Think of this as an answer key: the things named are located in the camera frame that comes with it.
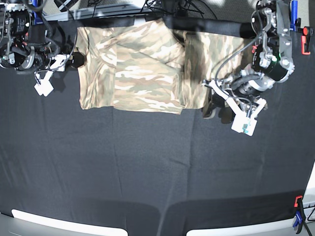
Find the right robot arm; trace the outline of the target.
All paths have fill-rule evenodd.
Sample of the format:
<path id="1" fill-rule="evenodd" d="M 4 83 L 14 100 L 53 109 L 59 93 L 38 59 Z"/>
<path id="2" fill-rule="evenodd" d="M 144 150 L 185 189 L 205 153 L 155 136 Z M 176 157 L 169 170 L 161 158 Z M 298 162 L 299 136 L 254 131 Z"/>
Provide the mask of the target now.
<path id="1" fill-rule="evenodd" d="M 73 52 L 65 52 L 53 39 L 51 24 L 44 17 L 44 0 L 0 2 L 0 66 L 19 75 L 33 74 L 38 86 L 54 72 L 64 71 Z"/>

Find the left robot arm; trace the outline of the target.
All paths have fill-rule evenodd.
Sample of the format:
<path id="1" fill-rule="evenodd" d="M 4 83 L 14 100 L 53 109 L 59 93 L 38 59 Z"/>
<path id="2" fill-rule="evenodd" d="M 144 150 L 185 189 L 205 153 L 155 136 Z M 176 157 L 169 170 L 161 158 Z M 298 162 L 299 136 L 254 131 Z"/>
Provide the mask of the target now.
<path id="1" fill-rule="evenodd" d="M 221 119 L 223 123 L 231 123 L 238 113 L 256 118 L 261 110 L 267 108 L 262 93 L 276 83 L 287 81 L 295 69 L 290 18 L 288 0 L 257 2 L 251 22 L 256 37 L 227 58 L 211 81 L 203 81 L 210 90 L 202 109 L 203 118 L 213 118 L 216 108 L 227 109 Z M 220 78 L 223 67 L 249 48 L 252 49 L 251 62 L 238 73 Z"/>

